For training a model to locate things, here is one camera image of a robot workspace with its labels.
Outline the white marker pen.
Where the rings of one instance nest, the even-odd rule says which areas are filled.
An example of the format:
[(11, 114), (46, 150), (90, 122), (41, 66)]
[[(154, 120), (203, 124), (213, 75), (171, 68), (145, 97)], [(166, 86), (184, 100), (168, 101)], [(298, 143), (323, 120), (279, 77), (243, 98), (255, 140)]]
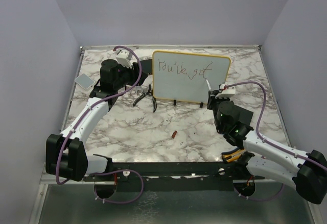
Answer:
[(211, 85), (210, 85), (210, 83), (209, 83), (208, 79), (205, 79), (205, 80), (206, 80), (206, 83), (207, 83), (207, 87), (208, 87), (208, 90), (209, 90), (209, 91), (211, 91), (211, 90), (212, 90), (212, 88), (211, 88)]

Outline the yellow framed whiteboard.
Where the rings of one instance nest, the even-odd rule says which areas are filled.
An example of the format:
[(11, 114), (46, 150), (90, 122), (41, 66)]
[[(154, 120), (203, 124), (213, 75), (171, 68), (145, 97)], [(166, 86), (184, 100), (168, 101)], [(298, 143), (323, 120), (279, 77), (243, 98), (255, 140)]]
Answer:
[(152, 87), (156, 99), (207, 103), (208, 79), (217, 90), (225, 83), (231, 59), (227, 56), (154, 51), (152, 54)]

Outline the red marker cap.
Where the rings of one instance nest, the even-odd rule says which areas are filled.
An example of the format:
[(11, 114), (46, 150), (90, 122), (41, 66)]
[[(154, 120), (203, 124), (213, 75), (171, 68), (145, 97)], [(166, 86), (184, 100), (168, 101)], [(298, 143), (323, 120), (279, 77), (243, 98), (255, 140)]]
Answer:
[(174, 139), (176, 134), (177, 134), (177, 131), (174, 131), (171, 137)]

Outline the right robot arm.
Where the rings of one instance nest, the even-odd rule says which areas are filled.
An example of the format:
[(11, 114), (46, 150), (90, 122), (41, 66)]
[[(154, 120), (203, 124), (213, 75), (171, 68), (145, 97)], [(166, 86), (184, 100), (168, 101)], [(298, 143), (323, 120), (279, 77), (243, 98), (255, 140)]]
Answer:
[(235, 173), (275, 180), (292, 187), (306, 201), (321, 204), (326, 196), (326, 158), (291, 148), (263, 136), (241, 121), (243, 109), (218, 90), (208, 92), (207, 108), (213, 112), (216, 130), (232, 146), (246, 150), (235, 165)]

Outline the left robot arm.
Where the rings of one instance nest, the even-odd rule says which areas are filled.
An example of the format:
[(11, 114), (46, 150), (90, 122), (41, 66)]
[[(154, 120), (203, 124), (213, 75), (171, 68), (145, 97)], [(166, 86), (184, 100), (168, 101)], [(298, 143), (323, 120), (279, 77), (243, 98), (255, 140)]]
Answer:
[(45, 171), (56, 179), (80, 181), (85, 175), (96, 174), (105, 181), (111, 178), (112, 160), (100, 155), (87, 155), (84, 144), (98, 122), (112, 109), (122, 93), (120, 89), (143, 84), (147, 78), (140, 62), (124, 67), (114, 59), (101, 63), (100, 78), (76, 119), (60, 134), (46, 140)]

